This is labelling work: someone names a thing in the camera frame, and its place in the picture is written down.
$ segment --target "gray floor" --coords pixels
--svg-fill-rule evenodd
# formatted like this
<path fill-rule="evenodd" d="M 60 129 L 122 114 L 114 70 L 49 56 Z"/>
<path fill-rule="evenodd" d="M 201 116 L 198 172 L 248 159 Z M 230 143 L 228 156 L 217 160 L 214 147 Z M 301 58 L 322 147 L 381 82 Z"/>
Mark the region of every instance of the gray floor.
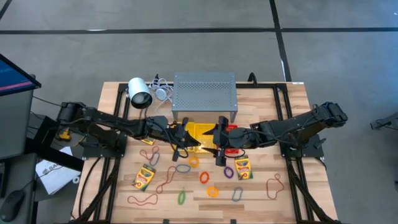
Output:
<path fill-rule="evenodd" d="M 393 0 L 276 0 L 282 27 L 394 27 Z M 13 0 L 0 30 L 272 27 L 268 1 Z M 305 82 L 311 103 L 335 101 L 349 116 L 322 132 L 328 177 L 339 219 L 396 223 L 396 132 L 369 123 L 398 111 L 398 33 L 283 34 L 292 79 Z M 250 72 L 283 81 L 275 34 L 0 35 L 0 53 L 37 75 L 35 95 L 96 106 L 102 83 L 156 73 Z M 33 111 L 58 108 L 34 101 Z M 76 186 L 39 204 L 38 223 L 68 220 Z"/>

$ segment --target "wooden table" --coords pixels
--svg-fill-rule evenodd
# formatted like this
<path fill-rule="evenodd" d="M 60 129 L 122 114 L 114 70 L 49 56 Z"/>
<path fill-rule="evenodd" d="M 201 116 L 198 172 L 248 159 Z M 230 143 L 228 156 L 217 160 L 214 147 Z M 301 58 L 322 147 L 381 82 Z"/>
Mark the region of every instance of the wooden table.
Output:
<path fill-rule="evenodd" d="M 118 82 L 104 83 L 98 109 L 106 113 L 113 113 L 116 101 Z M 294 116 L 304 113 L 310 109 L 304 85 L 287 83 L 289 99 Z M 277 119 L 275 100 L 272 89 L 237 89 L 238 92 L 238 114 L 236 122 L 238 126 L 249 127 L 249 124 L 270 119 Z M 280 93 L 281 105 L 284 111 L 284 118 L 287 117 L 283 103 L 283 95 Z M 155 102 L 148 110 L 148 116 L 156 114 Z M 159 108 L 159 114 L 165 115 L 170 123 L 172 112 L 170 103 Z M 139 110 L 130 106 L 129 119 L 137 118 Z M 198 123 L 215 123 L 218 116 L 223 113 L 181 113 L 180 118 L 188 116 L 190 121 Z M 284 158 L 280 155 L 279 145 L 246 150 L 249 155 L 254 178 L 251 180 L 238 180 L 235 176 L 227 179 L 223 174 L 223 167 L 215 166 L 215 159 L 210 154 L 196 154 L 200 158 L 200 165 L 187 174 L 176 172 L 171 183 L 164 186 L 162 194 L 158 195 L 159 201 L 156 205 L 138 206 L 127 202 L 128 196 L 135 196 L 144 200 L 150 194 L 155 193 L 156 187 L 165 182 L 167 169 L 177 164 L 188 164 L 188 159 L 179 159 L 172 162 L 172 150 L 166 142 L 155 142 L 160 147 L 161 157 L 156 165 L 156 174 L 145 192 L 137 190 L 131 185 L 137 172 L 143 164 L 148 161 L 139 155 L 141 149 L 151 155 L 152 146 L 143 142 L 128 139 L 126 155 L 121 160 L 116 198 L 114 201 L 112 223 L 161 223 L 163 219 L 169 219 L 171 223 L 229 223 L 231 219 L 237 219 L 238 223 L 295 223 L 292 196 L 289 188 L 289 180 Z M 76 195 L 74 216 L 78 214 L 78 201 L 83 182 L 86 179 L 88 170 L 96 159 L 88 159 L 85 162 L 81 175 L 80 186 Z M 83 208 L 86 208 L 93 197 L 97 194 L 100 184 L 101 171 L 103 166 L 101 159 L 93 169 L 85 193 L 83 196 Z M 328 178 L 325 168 L 315 159 L 303 159 L 305 174 L 307 176 L 308 188 L 319 206 L 333 219 L 337 219 L 333 198 L 331 196 Z M 233 159 L 227 160 L 227 165 L 234 167 Z M 207 184 L 199 182 L 201 172 L 207 171 L 210 174 L 210 181 Z M 266 193 L 266 182 L 274 175 L 280 174 L 284 190 L 279 192 L 276 200 L 268 198 Z M 220 190 L 217 198 L 210 198 L 206 190 L 215 186 Z M 233 189 L 242 187 L 244 189 L 242 199 L 238 202 L 231 200 Z M 274 180 L 269 181 L 269 195 L 275 196 L 276 191 L 282 186 Z M 185 189 L 186 200 L 183 205 L 178 205 L 178 193 Z M 301 193 L 299 194 L 303 219 L 306 219 L 305 206 Z M 108 195 L 105 195 L 101 218 L 105 217 Z"/>

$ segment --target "computer mouse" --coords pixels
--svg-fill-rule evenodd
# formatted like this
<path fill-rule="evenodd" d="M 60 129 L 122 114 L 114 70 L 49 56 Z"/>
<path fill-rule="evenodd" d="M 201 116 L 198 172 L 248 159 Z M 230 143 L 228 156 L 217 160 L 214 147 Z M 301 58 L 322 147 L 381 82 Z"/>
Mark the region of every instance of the computer mouse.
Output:
<path fill-rule="evenodd" d="M 18 215 L 24 198 L 25 192 L 23 190 L 11 192 L 1 205 L 0 219 L 4 222 L 13 221 Z"/>

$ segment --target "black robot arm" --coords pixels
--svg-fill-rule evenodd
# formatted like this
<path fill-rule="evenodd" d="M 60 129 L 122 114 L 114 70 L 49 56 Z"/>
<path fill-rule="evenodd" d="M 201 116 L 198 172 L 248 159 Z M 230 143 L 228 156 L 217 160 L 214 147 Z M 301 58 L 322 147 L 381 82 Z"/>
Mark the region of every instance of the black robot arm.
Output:
<path fill-rule="evenodd" d="M 178 157 L 187 157 L 187 155 L 181 155 L 178 149 L 200 145 L 185 130 L 188 118 L 184 118 L 182 124 L 174 122 L 171 125 L 168 124 L 165 116 L 127 120 L 87 107 L 83 103 L 69 102 L 62 103 L 57 121 L 61 126 L 77 128 L 82 133 L 94 136 L 101 145 L 108 147 L 117 146 L 118 133 L 115 130 L 103 129 L 98 125 L 119 130 L 137 140 L 149 137 L 169 142 L 174 149 L 173 161 L 177 161 Z"/>
<path fill-rule="evenodd" d="M 336 103 L 326 102 L 309 112 L 284 121 L 272 120 L 250 124 L 251 128 L 236 128 L 227 132 L 228 119 L 220 116 L 215 128 L 204 133 L 213 134 L 213 143 L 219 150 L 209 150 L 216 157 L 216 165 L 225 166 L 224 149 L 255 149 L 282 142 L 298 149 L 324 128 L 341 127 L 347 115 Z"/>

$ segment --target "monitor screen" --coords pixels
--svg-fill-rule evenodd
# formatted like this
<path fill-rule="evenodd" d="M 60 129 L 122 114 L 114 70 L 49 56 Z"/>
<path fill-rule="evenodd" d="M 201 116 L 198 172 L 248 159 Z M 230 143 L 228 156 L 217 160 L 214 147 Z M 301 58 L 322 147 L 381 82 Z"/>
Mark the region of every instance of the monitor screen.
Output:
<path fill-rule="evenodd" d="M 0 55 L 0 96 L 40 87 L 38 81 Z"/>

